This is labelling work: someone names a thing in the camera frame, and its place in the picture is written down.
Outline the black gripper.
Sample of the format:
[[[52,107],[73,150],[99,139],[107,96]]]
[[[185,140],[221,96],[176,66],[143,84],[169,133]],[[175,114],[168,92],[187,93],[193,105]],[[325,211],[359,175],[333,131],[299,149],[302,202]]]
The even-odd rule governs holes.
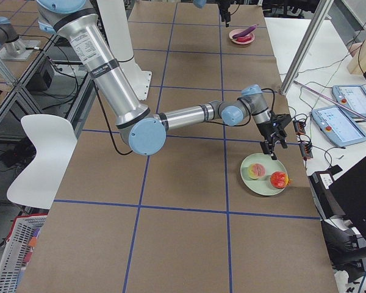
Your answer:
[[[229,27],[231,21],[231,14],[229,13],[229,8],[231,6],[230,0],[217,0],[218,9],[221,15],[221,21],[224,22],[226,27]]]
[[[274,114],[268,121],[258,123],[257,128],[264,137],[260,142],[263,154],[267,154],[272,160],[277,160],[275,154],[276,142],[280,142],[283,149],[287,148],[285,127],[292,121],[290,114]]]

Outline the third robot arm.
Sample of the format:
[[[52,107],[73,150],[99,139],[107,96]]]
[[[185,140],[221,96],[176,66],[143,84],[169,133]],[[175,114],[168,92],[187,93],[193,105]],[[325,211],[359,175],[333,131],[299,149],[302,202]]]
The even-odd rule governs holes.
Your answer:
[[[0,58],[6,61],[24,62],[32,51],[38,51],[40,41],[23,40],[8,18],[0,16]]]

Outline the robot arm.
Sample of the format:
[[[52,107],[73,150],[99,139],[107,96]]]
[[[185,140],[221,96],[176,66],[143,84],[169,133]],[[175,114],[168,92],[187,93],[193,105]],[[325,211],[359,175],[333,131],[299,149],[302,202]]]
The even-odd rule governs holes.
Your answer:
[[[142,104],[102,37],[98,15],[89,1],[39,1],[42,26],[66,38],[85,65],[96,86],[102,91],[117,116],[117,128],[123,141],[137,154],[150,156],[164,145],[167,131],[221,119],[237,127],[246,117],[252,118],[264,137],[260,143],[264,154],[273,160],[275,145],[287,148],[285,127],[289,114],[275,114],[268,106],[261,88],[252,85],[233,103],[212,101],[206,104],[152,114]]]
[[[224,22],[226,27],[229,27],[231,22],[231,13],[229,8],[231,6],[230,0],[216,0],[218,6],[219,14],[221,16],[221,21]],[[197,8],[203,8],[206,5],[206,0],[193,0],[193,4]]]

